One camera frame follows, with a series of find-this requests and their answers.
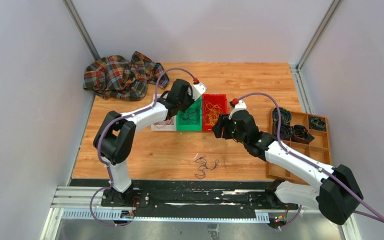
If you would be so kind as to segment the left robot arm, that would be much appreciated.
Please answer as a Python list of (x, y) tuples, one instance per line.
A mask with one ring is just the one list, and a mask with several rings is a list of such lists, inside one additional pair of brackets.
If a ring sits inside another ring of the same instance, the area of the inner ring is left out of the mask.
[(159, 122), (167, 121), (192, 106), (205, 92), (207, 87), (195, 81), (193, 84), (176, 79), (170, 90), (157, 95), (149, 105), (135, 111), (118, 113), (110, 111), (100, 126), (93, 146), (99, 160), (105, 164), (114, 200), (120, 206), (129, 206), (133, 193), (129, 188), (132, 180), (129, 176), (127, 158), (131, 153), (136, 133)]

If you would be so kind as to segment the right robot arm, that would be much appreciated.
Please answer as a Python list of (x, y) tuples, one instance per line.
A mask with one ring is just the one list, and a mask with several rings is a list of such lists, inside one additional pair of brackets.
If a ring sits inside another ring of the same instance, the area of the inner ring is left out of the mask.
[(216, 138), (241, 143), (251, 156), (278, 165), (306, 182), (275, 182), (265, 195), (271, 208), (284, 203), (317, 208), (331, 222), (343, 225), (360, 205), (358, 200), (364, 198), (349, 167), (324, 164), (286, 146), (273, 134), (260, 131), (247, 110), (221, 114), (212, 131)]

